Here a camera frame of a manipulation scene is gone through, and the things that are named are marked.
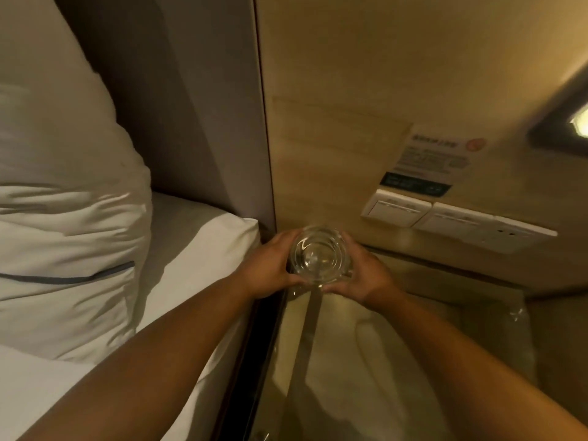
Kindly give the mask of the white wall socket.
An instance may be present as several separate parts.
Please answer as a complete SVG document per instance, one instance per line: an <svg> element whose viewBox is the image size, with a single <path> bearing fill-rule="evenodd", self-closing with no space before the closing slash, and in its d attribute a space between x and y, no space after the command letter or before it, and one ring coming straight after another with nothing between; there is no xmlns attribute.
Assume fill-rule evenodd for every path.
<svg viewBox="0 0 588 441"><path fill-rule="evenodd" d="M472 243L489 251L512 254L556 237L558 232L555 230L494 216L492 221L473 237Z"/></svg>

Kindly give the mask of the white bed sheet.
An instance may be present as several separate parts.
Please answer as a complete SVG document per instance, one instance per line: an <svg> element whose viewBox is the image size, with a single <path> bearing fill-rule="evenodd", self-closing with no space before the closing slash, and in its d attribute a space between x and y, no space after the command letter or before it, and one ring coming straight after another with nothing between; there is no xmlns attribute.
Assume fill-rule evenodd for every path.
<svg viewBox="0 0 588 441"><path fill-rule="evenodd" d="M233 272L260 243L257 220L154 193L152 238L136 305L137 330ZM210 441L250 311L226 332L161 441ZM0 348L0 441L16 441L93 364L45 360Z"/></svg>

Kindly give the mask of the glass-topped nightstand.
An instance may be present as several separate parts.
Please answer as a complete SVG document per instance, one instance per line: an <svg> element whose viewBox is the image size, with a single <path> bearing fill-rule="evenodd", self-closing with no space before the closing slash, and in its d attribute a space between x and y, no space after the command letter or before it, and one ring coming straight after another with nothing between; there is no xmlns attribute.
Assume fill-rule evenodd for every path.
<svg viewBox="0 0 588 441"><path fill-rule="evenodd" d="M538 291L371 251L418 304L588 425L588 287ZM454 441L425 374L386 320L291 288L254 305L211 441Z"/></svg>

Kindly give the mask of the grey padded headboard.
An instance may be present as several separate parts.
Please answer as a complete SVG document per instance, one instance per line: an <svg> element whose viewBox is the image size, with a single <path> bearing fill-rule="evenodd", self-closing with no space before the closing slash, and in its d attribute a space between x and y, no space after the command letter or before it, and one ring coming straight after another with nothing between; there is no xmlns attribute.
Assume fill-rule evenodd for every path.
<svg viewBox="0 0 588 441"><path fill-rule="evenodd" d="M152 188L276 231L254 0L55 0Z"/></svg>

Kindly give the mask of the white notice sticker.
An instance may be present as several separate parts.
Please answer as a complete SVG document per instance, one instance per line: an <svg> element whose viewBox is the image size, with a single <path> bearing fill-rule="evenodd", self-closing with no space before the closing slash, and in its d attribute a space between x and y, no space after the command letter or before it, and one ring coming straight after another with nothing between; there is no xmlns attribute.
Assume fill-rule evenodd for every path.
<svg viewBox="0 0 588 441"><path fill-rule="evenodd" d="M390 172L452 186L486 157L492 144L473 132L414 124Z"/></svg>

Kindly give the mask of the person's right hand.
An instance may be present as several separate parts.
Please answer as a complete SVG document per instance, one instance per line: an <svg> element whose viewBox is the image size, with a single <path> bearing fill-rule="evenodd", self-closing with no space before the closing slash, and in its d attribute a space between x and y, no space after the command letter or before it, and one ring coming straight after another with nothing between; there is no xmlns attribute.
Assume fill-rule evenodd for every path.
<svg viewBox="0 0 588 441"><path fill-rule="evenodd" d="M348 233L342 236L352 261L350 280L356 285L356 295L340 296L382 315L399 313L408 303L408 296L395 285L390 270Z"/></svg>

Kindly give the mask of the person's left hand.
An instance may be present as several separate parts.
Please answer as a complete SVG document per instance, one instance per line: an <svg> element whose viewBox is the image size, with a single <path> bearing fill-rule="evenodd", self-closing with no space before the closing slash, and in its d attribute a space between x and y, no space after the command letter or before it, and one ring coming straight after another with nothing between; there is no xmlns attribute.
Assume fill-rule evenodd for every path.
<svg viewBox="0 0 588 441"><path fill-rule="evenodd" d="M236 271L238 283L253 299L262 299L282 290L276 289L276 277L288 271L287 265L292 244L302 229L281 232L259 246Z"/></svg>

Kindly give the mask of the person's left forearm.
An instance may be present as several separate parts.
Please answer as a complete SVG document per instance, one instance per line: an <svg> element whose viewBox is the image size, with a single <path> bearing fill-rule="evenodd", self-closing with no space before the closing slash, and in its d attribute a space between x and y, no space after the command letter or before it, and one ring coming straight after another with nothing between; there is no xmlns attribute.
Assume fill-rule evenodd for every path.
<svg viewBox="0 0 588 441"><path fill-rule="evenodd" d="M92 369L18 441L159 441L224 334L263 295L242 272L216 281Z"/></svg>

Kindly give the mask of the white double wall switch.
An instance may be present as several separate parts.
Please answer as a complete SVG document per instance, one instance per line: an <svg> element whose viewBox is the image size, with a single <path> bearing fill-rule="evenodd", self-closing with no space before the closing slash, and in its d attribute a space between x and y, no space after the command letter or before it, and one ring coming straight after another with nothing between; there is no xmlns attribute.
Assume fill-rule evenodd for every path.
<svg viewBox="0 0 588 441"><path fill-rule="evenodd" d="M412 229L463 240L493 219L492 214L436 202Z"/></svg>

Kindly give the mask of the white pillow with blue piping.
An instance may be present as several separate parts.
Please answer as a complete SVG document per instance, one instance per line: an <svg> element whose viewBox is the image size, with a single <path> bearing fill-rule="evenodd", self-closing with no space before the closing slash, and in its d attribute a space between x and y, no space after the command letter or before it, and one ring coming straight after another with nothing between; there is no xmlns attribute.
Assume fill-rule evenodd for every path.
<svg viewBox="0 0 588 441"><path fill-rule="evenodd" d="M0 0L0 345L98 363L135 334L150 184L54 0Z"/></svg>

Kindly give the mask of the person's right forearm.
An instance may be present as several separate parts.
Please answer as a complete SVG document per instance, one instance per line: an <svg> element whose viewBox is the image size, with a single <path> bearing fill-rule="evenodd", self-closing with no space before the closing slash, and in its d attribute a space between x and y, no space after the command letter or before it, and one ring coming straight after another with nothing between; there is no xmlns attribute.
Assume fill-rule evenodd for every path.
<svg viewBox="0 0 588 441"><path fill-rule="evenodd" d="M377 310L420 364L461 441L588 441L588 428L525 378L403 292Z"/></svg>

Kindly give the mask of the clear drinking glass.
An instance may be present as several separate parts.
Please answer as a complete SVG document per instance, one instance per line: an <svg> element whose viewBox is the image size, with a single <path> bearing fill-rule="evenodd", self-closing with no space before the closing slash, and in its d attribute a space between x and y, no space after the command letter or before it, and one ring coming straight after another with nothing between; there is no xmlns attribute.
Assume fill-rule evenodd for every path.
<svg viewBox="0 0 588 441"><path fill-rule="evenodd" d="M352 261L342 233L326 225L304 228L290 247L289 268L315 287L350 278Z"/></svg>

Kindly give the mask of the recessed wall lamp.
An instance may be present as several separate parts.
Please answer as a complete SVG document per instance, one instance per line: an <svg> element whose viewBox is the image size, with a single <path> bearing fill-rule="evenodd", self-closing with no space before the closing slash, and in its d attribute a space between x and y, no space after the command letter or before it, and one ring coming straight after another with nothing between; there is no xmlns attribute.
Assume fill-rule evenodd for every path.
<svg viewBox="0 0 588 441"><path fill-rule="evenodd" d="M588 63L526 136L533 148L588 159Z"/></svg>

